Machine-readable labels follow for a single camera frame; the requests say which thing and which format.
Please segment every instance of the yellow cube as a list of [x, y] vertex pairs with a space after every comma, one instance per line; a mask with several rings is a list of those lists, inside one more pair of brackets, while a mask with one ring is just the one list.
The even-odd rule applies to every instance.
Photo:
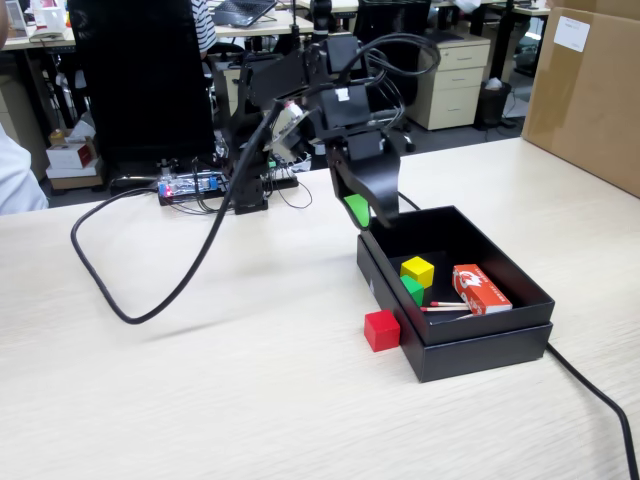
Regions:
[[420, 257], [413, 257], [402, 264], [400, 268], [400, 276], [408, 275], [424, 288], [433, 285], [433, 274], [435, 267], [429, 262], [424, 261]]

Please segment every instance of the person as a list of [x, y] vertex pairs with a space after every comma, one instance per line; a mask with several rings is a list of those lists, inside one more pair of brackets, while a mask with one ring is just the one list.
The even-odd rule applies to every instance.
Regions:
[[[0, 0], [0, 50], [9, 34], [5, 0]], [[11, 140], [0, 124], [0, 215], [43, 210], [49, 206], [31, 171], [31, 154]]]
[[216, 37], [216, 27], [213, 25], [206, 0], [191, 0], [191, 9], [193, 10], [193, 18], [196, 23], [200, 57], [204, 60], [207, 57], [207, 51], [218, 40]]

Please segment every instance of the striped shirt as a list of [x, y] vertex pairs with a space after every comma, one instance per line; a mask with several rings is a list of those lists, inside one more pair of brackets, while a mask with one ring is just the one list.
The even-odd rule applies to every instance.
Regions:
[[206, 52], [216, 43], [216, 27], [213, 25], [206, 0], [191, 0], [193, 19], [196, 22], [200, 52]]

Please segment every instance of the red cube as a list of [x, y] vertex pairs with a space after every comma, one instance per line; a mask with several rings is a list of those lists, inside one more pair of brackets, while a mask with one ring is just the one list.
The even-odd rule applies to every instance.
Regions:
[[389, 310], [364, 316], [364, 336], [374, 352], [400, 345], [400, 325]]

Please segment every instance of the trash can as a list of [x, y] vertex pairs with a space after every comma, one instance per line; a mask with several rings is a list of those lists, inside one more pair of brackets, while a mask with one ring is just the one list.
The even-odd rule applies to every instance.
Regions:
[[500, 125], [507, 97], [511, 93], [511, 85], [508, 83], [503, 83], [500, 90], [487, 90], [486, 85], [487, 82], [482, 82], [476, 119], [473, 124], [479, 130], [487, 130]]

